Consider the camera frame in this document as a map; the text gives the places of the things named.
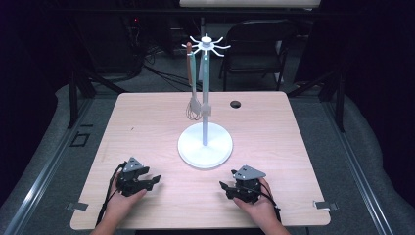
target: white base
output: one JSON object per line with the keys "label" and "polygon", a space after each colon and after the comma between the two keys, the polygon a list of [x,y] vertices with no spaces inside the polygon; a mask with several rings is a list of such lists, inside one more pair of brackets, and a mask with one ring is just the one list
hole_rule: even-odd
{"label": "white base", "polygon": [[180,135],[178,150],[187,164],[196,168],[213,168],[225,163],[232,153],[231,135],[222,126],[208,123],[207,145],[203,144],[203,124],[189,126]]}

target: hand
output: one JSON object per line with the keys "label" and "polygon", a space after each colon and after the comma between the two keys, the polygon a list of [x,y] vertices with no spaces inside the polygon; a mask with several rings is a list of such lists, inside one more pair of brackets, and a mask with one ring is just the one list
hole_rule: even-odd
{"label": "hand", "polygon": [[[119,173],[115,176],[111,186],[111,193],[116,191],[116,180],[118,179],[118,176]],[[142,199],[146,193],[147,190],[142,189],[129,197],[125,197],[119,192],[115,192],[108,201],[107,209],[102,221],[91,234],[113,234],[118,225],[129,214],[134,204]]]}
{"label": "hand", "polygon": [[[272,198],[271,189],[265,179],[260,178],[259,182],[262,184],[261,192]],[[290,234],[280,221],[278,221],[274,206],[266,197],[261,196],[254,204],[245,203],[238,198],[234,198],[234,202],[240,209],[250,215],[254,223],[258,225],[265,234]]]}

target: black chair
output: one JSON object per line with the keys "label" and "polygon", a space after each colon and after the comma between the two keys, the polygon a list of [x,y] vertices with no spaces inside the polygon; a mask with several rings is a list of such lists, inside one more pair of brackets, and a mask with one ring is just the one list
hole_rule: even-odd
{"label": "black chair", "polygon": [[[227,73],[280,73],[276,90],[280,89],[288,45],[297,35],[296,25],[288,20],[245,21],[233,26],[226,35],[226,45],[219,79],[226,91]],[[276,42],[282,41],[279,52]]]}

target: table top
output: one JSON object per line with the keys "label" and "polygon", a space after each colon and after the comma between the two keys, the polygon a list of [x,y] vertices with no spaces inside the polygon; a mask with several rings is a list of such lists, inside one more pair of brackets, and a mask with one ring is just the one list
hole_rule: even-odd
{"label": "table top", "polygon": [[[135,205],[120,228],[255,227],[219,185],[219,181],[233,185],[231,169],[242,165],[267,174],[285,226],[330,222],[327,211],[313,206],[313,201],[324,198],[285,93],[210,92],[209,121],[229,132],[233,151],[224,164],[204,170],[186,164],[177,149],[181,133],[197,123],[186,117],[190,96],[188,92],[119,95],[79,198],[89,206],[74,212],[73,229],[95,227],[109,179],[130,157],[150,167],[140,179],[161,175],[161,181]],[[231,101],[241,102],[241,107],[232,108]]]}
{"label": "table top", "polygon": [[180,7],[318,8],[320,0],[180,0]]}

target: finger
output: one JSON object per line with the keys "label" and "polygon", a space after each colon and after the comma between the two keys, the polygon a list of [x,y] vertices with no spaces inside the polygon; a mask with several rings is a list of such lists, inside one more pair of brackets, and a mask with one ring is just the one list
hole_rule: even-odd
{"label": "finger", "polygon": [[260,188],[260,191],[272,198],[271,188],[269,187],[268,182],[266,182],[266,180],[264,178],[259,178],[258,180],[263,185]]}
{"label": "finger", "polygon": [[146,193],[147,193],[147,189],[142,189],[142,190],[138,191],[137,193],[129,196],[128,200],[130,200],[132,203],[136,203],[140,199],[142,199],[144,197],[144,195],[146,195]]}
{"label": "finger", "polygon": [[117,172],[116,175],[114,176],[113,183],[111,185],[112,191],[116,190],[116,182],[118,181],[119,174],[120,172]]}
{"label": "finger", "polygon": [[247,204],[246,202],[242,201],[239,198],[233,198],[233,201],[236,204],[236,206],[238,206],[240,209],[244,210],[245,212],[247,212],[249,207],[251,206],[250,204]]}

